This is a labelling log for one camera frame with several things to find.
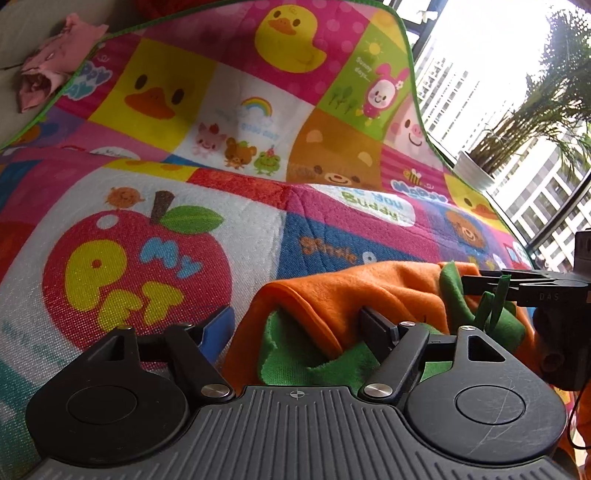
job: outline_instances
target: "green square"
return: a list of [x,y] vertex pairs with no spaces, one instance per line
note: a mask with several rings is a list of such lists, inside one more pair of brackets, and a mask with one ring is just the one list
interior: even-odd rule
[[408,55],[370,23],[349,60],[321,98],[318,108],[367,136],[383,141],[394,113],[411,90],[412,82],[408,75],[392,104],[381,110],[379,117],[368,118],[363,113],[363,106],[369,87],[380,77],[375,70],[383,64],[390,65],[390,75],[394,78],[404,69],[413,68],[409,65]]

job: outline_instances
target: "sun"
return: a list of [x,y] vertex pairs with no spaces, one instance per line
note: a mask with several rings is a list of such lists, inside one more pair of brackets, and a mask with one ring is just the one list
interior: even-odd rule
[[367,41],[365,44],[368,46],[366,51],[374,57],[379,57],[379,55],[383,52],[382,46],[377,41]]

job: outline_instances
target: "black cable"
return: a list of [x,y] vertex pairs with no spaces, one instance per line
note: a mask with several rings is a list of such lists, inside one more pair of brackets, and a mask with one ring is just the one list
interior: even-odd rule
[[581,389],[581,392],[579,392],[579,396],[577,397],[577,399],[574,401],[574,405],[573,405],[573,409],[570,411],[570,415],[569,415],[569,421],[566,424],[566,428],[567,428],[567,438],[569,439],[569,443],[570,446],[572,448],[574,448],[575,450],[588,450],[591,448],[591,445],[585,445],[585,446],[580,446],[580,445],[575,445],[572,437],[570,436],[570,426],[573,422],[573,416],[574,413],[577,411],[577,409],[579,408],[579,401],[581,400],[581,398],[583,397],[583,393],[585,391],[585,388],[587,388],[587,385],[589,384],[589,380],[591,380],[591,370],[589,371],[588,375],[587,375],[587,380],[585,380],[585,383],[583,385],[583,388]]

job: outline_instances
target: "silver bolt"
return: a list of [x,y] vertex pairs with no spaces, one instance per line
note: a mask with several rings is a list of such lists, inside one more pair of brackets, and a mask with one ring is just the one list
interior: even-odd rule
[[389,397],[393,392],[392,387],[383,383],[370,383],[363,388],[363,393],[373,398]]
[[230,394],[230,388],[221,383],[211,383],[201,389],[201,395],[209,398],[223,398]]

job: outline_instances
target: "green plant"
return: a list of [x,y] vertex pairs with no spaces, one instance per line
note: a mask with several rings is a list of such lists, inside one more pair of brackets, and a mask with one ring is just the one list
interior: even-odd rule
[[469,153],[492,174],[533,138],[558,147],[569,179],[591,161],[591,27],[582,10],[560,10],[548,17],[550,33],[540,71],[527,75],[525,102],[506,113]]

